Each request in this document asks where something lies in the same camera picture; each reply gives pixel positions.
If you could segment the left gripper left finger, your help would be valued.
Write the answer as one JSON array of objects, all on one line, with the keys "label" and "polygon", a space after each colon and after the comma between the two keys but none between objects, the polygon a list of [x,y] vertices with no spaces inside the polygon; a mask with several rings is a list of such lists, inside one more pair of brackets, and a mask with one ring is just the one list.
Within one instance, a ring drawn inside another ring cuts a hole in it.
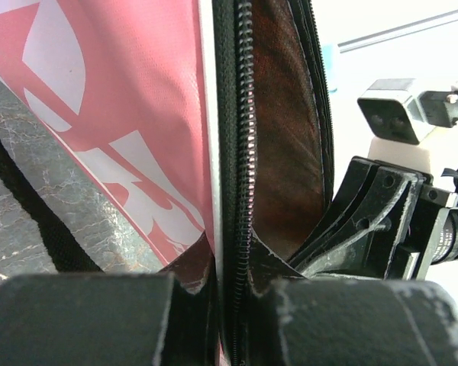
[{"label": "left gripper left finger", "polygon": [[216,365],[205,236],[154,274],[35,274],[0,285],[0,365]]}]

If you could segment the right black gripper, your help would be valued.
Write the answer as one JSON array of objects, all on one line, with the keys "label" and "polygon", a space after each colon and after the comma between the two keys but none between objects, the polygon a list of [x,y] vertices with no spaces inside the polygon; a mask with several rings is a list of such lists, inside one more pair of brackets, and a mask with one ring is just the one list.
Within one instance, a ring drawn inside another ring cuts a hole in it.
[{"label": "right black gripper", "polygon": [[289,265],[310,278],[339,273],[424,280],[458,194],[410,169],[355,157],[321,222]]}]

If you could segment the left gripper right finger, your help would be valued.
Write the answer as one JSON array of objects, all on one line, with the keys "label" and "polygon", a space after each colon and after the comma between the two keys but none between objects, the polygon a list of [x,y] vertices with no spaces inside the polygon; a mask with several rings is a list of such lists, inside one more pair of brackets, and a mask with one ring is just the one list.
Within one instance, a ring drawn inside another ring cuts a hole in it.
[{"label": "left gripper right finger", "polygon": [[254,238],[250,365],[458,365],[458,310],[429,281],[301,278]]}]

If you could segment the pink racket bag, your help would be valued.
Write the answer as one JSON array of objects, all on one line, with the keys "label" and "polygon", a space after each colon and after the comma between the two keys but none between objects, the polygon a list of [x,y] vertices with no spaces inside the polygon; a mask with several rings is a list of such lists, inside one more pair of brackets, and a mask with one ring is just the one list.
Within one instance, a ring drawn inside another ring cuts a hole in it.
[{"label": "pink racket bag", "polygon": [[[0,1],[0,81],[168,264],[205,236],[216,272],[223,243],[251,239],[251,141],[278,122],[318,163],[285,204],[257,196],[269,231],[295,241],[296,210],[314,223],[329,205],[322,69],[309,1]],[[57,275],[103,275],[1,140],[0,179]]]}]

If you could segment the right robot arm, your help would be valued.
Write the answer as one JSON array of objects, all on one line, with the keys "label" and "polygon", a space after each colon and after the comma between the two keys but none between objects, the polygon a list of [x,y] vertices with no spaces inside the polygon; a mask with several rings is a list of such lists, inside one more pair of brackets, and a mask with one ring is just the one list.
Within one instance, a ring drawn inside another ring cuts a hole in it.
[{"label": "right robot arm", "polygon": [[289,259],[307,278],[425,278],[458,260],[458,172],[452,191],[430,173],[355,156],[320,223]]}]

